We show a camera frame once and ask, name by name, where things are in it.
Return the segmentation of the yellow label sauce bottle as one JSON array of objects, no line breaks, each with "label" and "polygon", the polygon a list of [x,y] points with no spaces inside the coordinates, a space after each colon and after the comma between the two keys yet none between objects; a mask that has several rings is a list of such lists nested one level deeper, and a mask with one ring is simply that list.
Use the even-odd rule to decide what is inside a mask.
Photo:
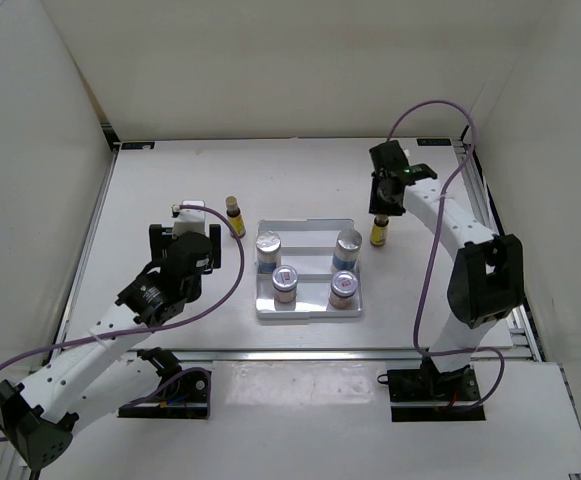
[{"label": "yellow label sauce bottle", "polygon": [[389,217],[379,214],[373,219],[370,233],[370,244],[374,247],[383,247],[386,244],[388,234]]},{"label": "yellow label sauce bottle", "polygon": [[225,199],[225,206],[227,218],[234,230],[233,236],[243,238],[246,235],[246,227],[237,198],[235,196],[228,196]]}]

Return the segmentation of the blue label shaker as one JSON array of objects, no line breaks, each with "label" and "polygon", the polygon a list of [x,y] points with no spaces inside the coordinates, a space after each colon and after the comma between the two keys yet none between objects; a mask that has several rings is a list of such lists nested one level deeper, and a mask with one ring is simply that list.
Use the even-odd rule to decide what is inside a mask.
[{"label": "blue label shaker", "polygon": [[333,250],[332,271],[353,271],[357,264],[361,246],[362,235],[356,229],[341,230]]},{"label": "blue label shaker", "polygon": [[274,231],[262,231],[255,240],[257,268],[261,274],[272,273],[281,262],[281,238]]}]

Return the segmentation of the white lid jar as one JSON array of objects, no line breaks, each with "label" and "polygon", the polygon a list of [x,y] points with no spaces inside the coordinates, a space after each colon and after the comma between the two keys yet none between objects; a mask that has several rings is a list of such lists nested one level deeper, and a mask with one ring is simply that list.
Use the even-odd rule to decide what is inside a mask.
[{"label": "white lid jar", "polygon": [[273,300],[276,306],[286,307],[297,298],[299,275],[290,265],[280,265],[271,276]]},{"label": "white lid jar", "polygon": [[359,280],[352,271],[340,270],[331,279],[329,303],[340,310],[349,309],[359,289]]}]

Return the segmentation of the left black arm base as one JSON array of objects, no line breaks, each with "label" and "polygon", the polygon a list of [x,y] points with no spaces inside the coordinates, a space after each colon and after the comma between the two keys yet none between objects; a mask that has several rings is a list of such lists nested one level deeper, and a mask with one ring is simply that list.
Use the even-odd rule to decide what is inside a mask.
[{"label": "left black arm base", "polygon": [[160,383],[150,397],[120,407],[118,418],[207,420],[210,417],[210,370],[182,367],[170,350],[162,348],[139,350],[137,358],[156,368]]}]

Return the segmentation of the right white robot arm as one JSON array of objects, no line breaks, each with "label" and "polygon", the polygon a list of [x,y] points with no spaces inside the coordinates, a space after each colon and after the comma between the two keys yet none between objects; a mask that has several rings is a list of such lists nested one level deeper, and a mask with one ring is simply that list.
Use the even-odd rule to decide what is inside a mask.
[{"label": "right white robot arm", "polygon": [[521,305],[523,247],[514,235],[498,235],[461,207],[426,164],[411,164],[398,141],[369,150],[374,171],[369,212],[388,217],[409,213],[433,234],[453,261],[447,288],[450,314],[426,358],[433,366],[419,387],[440,400],[456,384],[487,333]]}]

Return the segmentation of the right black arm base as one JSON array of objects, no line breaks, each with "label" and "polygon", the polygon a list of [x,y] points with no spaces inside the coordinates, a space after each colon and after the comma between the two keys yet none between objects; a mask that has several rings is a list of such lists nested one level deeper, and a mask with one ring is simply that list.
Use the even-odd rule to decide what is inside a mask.
[{"label": "right black arm base", "polygon": [[474,369],[432,379],[422,369],[392,369],[377,377],[388,388],[393,423],[481,422],[484,408]]}]

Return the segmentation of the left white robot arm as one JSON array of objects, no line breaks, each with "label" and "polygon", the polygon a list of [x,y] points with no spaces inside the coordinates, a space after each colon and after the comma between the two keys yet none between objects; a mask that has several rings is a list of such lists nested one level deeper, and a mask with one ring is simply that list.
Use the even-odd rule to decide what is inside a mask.
[{"label": "left white robot arm", "polygon": [[0,431],[25,464],[39,472],[99,418],[155,397],[176,395],[185,372],[168,350],[124,354],[199,299],[202,278],[221,266],[221,228],[207,233],[149,229],[151,261],[117,296],[87,336],[58,347],[58,356],[18,382],[0,382]]}]

